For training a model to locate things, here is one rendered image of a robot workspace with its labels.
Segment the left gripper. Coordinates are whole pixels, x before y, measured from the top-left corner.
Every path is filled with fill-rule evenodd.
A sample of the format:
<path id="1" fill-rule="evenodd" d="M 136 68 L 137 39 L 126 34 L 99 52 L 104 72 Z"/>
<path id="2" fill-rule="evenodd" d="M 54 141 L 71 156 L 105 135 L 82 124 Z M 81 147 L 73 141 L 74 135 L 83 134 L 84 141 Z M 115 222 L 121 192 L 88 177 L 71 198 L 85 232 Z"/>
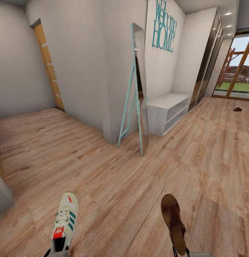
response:
<path id="1" fill-rule="evenodd" d="M 68 249 L 69 249 L 69 247 L 67 246 L 67 247 L 66 247 L 66 250 L 68 250 Z M 47 253 L 44 255 L 44 257 L 47 257 L 50 253 L 51 253 L 51 249 L 49 249 L 49 250 L 47 251 Z"/>

